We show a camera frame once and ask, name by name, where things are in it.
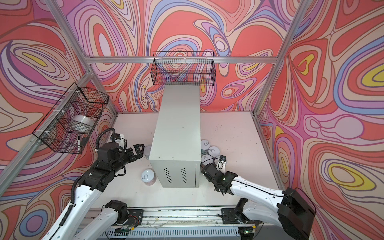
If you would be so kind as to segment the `green labelled can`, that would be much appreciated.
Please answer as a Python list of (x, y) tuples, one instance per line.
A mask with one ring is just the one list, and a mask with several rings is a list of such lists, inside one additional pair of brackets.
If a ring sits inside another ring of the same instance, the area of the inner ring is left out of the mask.
[(211, 146), (208, 149), (208, 153), (213, 158), (217, 158), (217, 157), (219, 157), (221, 155), (221, 151), (220, 151), (220, 149), (217, 146)]

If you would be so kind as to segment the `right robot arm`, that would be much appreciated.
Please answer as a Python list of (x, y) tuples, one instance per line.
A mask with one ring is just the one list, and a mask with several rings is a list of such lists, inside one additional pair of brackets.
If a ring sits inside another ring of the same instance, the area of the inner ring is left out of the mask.
[(252, 183), (236, 173), (222, 173), (209, 164), (201, 164), (201, 173), (222, 195), (238, 196), (235, 216), (239, 223), (262, 221), (282, 228), (295, 240), (308, 240), (316, 209), (297, 190), (274, 190)]

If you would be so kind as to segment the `orange green lidded can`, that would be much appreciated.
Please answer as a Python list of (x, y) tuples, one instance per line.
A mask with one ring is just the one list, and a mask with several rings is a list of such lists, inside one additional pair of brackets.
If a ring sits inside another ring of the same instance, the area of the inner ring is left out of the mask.
[(220, 171), (222, 174), (226, 173), (226, 164), (227, 164), (226, 156), (220, 155), (219, 157), (215, 158), (214, 164), (218, 171)]

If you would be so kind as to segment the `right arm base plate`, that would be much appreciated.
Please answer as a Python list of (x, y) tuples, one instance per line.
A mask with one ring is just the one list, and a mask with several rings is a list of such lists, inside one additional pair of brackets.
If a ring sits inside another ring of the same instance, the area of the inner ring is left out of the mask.
[(218, 217), (222, 219), (223, 224), (252, 224), (259, 225), (262, 221), (250, 220), (244, 214), (235, 208), (222, 208), (221, 213), (218, 214)]

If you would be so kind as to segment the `orange red labelled can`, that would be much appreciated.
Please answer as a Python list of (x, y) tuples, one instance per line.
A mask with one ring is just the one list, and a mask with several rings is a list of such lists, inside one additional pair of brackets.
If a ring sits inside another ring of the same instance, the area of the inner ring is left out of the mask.
[(211, 155), (208, 155), (208, 154), (207, 155), (203, 155), (201, 157), (201, 164), (203, 166), (206, 166), (209, 163), (213, 164), (214, 161), (215, 161), (215, 159)]

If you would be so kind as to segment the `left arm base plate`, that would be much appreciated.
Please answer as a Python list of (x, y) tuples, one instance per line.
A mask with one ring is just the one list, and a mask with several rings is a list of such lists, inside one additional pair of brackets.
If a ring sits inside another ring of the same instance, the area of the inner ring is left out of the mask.
[(142, 224), (143, 209), (128, 209), (125, 212), (111, 208), (108, 208), (108, 210), (113, 210), (113, 213), (117, 214), (117, 220), (113, 223), (113, 226), (137, 227)]

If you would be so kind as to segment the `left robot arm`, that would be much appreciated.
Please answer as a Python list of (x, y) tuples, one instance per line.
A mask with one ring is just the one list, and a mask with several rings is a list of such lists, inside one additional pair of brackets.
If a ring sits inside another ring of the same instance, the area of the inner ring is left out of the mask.
[(44, 235), (45, 240), (96, 240), (110, 226), (123, 225), (130, 214), (124, 202), (111, 200), (79, 233), (77, 229), (84, 217), (111, 182), (124, 174), (126, 165), (144, 156), (144, 145), (123, 148), (109, 142), (97, 147), (97, 160), (71, 187), (71, 199), (53, 226)]

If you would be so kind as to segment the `pink labelled can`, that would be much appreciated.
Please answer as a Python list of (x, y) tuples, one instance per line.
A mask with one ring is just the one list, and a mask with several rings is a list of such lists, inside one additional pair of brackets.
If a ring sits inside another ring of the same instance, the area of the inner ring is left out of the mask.
[(141, 179), (145, 185), (152, 186), (155, 184), (157, 177), (153, 169), (146, 169), (142, 172)]

